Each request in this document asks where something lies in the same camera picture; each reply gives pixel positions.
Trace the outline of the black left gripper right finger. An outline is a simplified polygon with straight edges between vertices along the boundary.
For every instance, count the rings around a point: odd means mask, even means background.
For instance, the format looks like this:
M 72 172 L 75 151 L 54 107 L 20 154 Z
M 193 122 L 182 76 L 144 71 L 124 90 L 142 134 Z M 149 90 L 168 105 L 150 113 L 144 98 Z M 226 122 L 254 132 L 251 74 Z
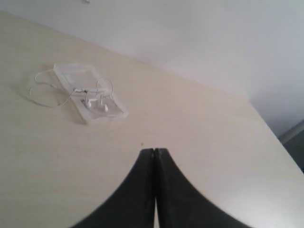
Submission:
M 183 175 L 169 151 L 154 150 L 155 196 L 161 228 L 247 228 L 205 198 Z

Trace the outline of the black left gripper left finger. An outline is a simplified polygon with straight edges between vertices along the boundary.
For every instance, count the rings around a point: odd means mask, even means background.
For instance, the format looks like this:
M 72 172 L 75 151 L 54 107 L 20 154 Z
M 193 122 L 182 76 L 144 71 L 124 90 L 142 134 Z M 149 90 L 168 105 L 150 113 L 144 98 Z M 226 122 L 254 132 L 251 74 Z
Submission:
M 140 151 L 114 193 L 75 228 L 153 228 L 155 213 L 154 149 Z

